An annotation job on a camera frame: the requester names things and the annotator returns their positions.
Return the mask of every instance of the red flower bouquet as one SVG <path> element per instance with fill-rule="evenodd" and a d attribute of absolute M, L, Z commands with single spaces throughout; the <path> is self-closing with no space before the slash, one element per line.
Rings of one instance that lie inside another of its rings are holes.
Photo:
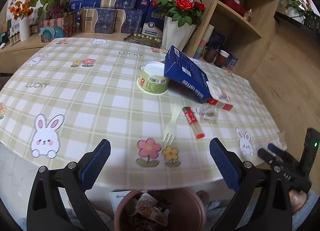
<path fill-rule="evenodd" d="M 159 15 L 178 21 L 178 27 L 185 23 L 199 25 L 205 10 L 202 0 L 153 0 L 151 6 L 161 9 Z"/>

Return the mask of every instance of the food stick in red wrapper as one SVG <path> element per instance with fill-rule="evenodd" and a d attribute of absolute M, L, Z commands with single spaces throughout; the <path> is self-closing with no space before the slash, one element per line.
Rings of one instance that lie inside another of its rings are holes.
<path fill-rule="evenodd" d="M 182 108 L 188 123 L 190 124 L 190 126 L 193 129 L 193 132 L 195 133 L 195 136 L 197 139 L 203 138 L 204 137 L 204 132 L 200 126 L 200 124 L 198 123 L 197 118 L 195 117 L 193 111 L 191 110 L 190 106 L 186 106 L 184 108 Z"/>

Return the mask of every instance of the round logo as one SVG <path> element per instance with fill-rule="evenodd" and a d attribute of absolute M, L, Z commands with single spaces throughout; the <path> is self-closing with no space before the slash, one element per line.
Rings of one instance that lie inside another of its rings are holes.
<path fill-rule="evenodd" d="M 155 26 L 155 23 L 154 22 L 149 22 L 148 26 L 149 26 L 149 28 L 153 28 Z"/>

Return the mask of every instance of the barcode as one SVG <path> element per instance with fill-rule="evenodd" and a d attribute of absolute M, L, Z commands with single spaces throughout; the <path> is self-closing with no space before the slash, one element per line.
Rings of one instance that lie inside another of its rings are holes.
<path fill-rule="evenodd" d="M 181 67 L 182 68 L 182 71 L 187 74 L 189 77 L 191 77 L 191 73 L 190 71 L 188 71 L 185 67 Z"/>
<path fill-rule="evenodd" d="M 165 79 L 157 79 L 157 78 L 149 77 L 148 80 L 153 83 L 156 83 L 156 84 L 164 84 L 165 83 Z"/>
<path fill-rule="evenodd" d="M 176 48 L 174 48 L 174 53 L 175 53 L 178 57 L 180 57 L 179 51 L 178 51 Z"/>

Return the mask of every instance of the rabbit print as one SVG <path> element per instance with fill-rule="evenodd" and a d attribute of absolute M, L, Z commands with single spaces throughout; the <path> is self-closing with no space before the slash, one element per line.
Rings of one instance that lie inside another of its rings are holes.
<path fill-rule="evenodd" d="M 62 125 L 64 115 L 59 114 L 46 124 L 46 117 L 39 114 L 35 119 L 35 134 L 31 141 L 31 155 L 38 158 L 46 155 L 48 159 L 56 157 L 60 149 L 59 135 L 56 130 Z"/>
<path fill-rule="evenodd" d="M 106 43 L 107 41 L 103 39 L 93 39 L 91 42 L 92 45 L 105 45 Z"/>
<path fill-rule="evenodd" d="M 240 138 L 239 147 L 243 155 L 246 157 L 253 157 L 254 149 L 252 144 L 250 143 L 250 134 L 248 132 L 245 132 L 245 134 L 243 135 L 238 127 L 236 128 L 236 133 Z"/>
<path fill-rule="evenodd" d="M 40 59 L 46 58 L 49 55 L 43 55 L 43 53 L 38 54 L 38 56 L 34 57 L 32 60 L 27 62 L 27 65 L 29 65 L 30 67 L 36 65 Z"/>

